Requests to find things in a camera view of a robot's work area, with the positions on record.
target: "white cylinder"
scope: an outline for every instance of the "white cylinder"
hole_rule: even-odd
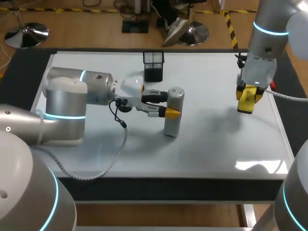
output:
[[[0,230],[72,231],[76,220],[67,189],[26,143],[0,131]]]
[[[278,192],[274,217],[280,231],[308,230],[308,141],[299,150]]]
[[[287,24],[289,44],[292,53],[300,58],[308,59],[308,11],[294,13]]]

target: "pen holder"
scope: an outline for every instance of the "pen holder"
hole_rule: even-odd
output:
[[[144,52],[144,81],[145,82],[161,82],[163,81],[164,67],[163,52]]]

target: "white table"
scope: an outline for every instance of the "white table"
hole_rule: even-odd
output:
[[[142,75],[142,53],[59,52],[50,66],[112,73],[114,79]],[[135,110],[121,114],[128,142],[106,177],[284,179],[293,161],[273,96],[265,93],[252,115],[237,112],[233,53],[165,53],[164,80],[147,88],[185,89],[180,135],[162,134],[164,120]],[[46,99],[38,94],[38,108]],[[107,106],[88,105],[84,142],[50,148],[67,170],[82,176],[105,169],[123,140],[123,129]],[[65,177],[47,156],[44,162]]]

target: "chrome chair base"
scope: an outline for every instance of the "chrome chair base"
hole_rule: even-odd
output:
[[[188,31],[179,39],[178,44],[195,46],[207,41],[210,36],[208,28],[199,22],[192,22]]]
[[[49,35],[47,27],[40,23],[26,23],[24,27],[11,29],[4,37],[5,43],[14,48],[29,48],[43,43]]]

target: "white cable sleeve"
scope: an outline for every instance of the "white cable sleeve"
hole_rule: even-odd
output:
[[[10,63],[10,61],[11,61],[11,58],[10,58],[10,56],[5,52],[5,50],[4,50],[4,48],[3,48],[3,46],[2,45],[0,45],[0,47],[2,48],[2,51],[3,51],[3,53],[5,54],[5,56],[6,57],[8,57],[8,62],[5,64],[5,65],[3,65],[3,66],[1,66],[0,67],[0,69],[2,69],[2,68],[4,68],[7,64],[9,64]]]
[[[36,110],[36,112],[39,112],[40,116],[43,115],[41,110]],[[43,119],[41,117],[41,124],[40,124],[40,126],[42,127],[42,129],[40,129],[40,133],[39,133],[37,144],[40,144],[41,139],[43,137],[43,132],[44,132],[44,120]],[[54,162],[58,165],[58,167],[61,169],[61,171],[64,174],[66,174],[67,176],[69,176],[71,178],[74,178],[76,180],[95,180],[97,178],[103,177],[113,167],[113,165],[115,165],[116,161],[118,160],[118,158],[119,158],[119,156],[120,156],[120,154],[121,154],[121,152],[122,152],[122,150],[123,150],[123,148],[124,148],[124,146],[126,144],[127,136],[128,136],[128,130],[127,130],[127,128],[124,128],[124,139],[123,139],[123,142],[121,144],[120,149],[117,151],[116,156],[113,158],[111,163],[108,165],[108,167],[103,172],[101,172],[101,173],[99,173],[99,174],[97,174],[95,176],[92,176],[92,177],[81,177],[81,176],[75,175],[75,174],[67,171],[65,169],[65,167],[62,165],[62,163],[60,162],[60,160],[51,151],[49,151],[46,148],[39,147],[38,145],[35,146],[35,147],[32,147],[32,148],[47,154],[51,159],[54,160]]]
[[[271,90],[265,90],[265,92],[272,94],[274,96],[284,98],[286,100],[292,100],[292,101],[298,101],[298,102],[308,102],[307,98],[297,98],[297,97],[287,96],[287,95],[283,95],[283,94],[280,94],[280,93],[277,93]]]

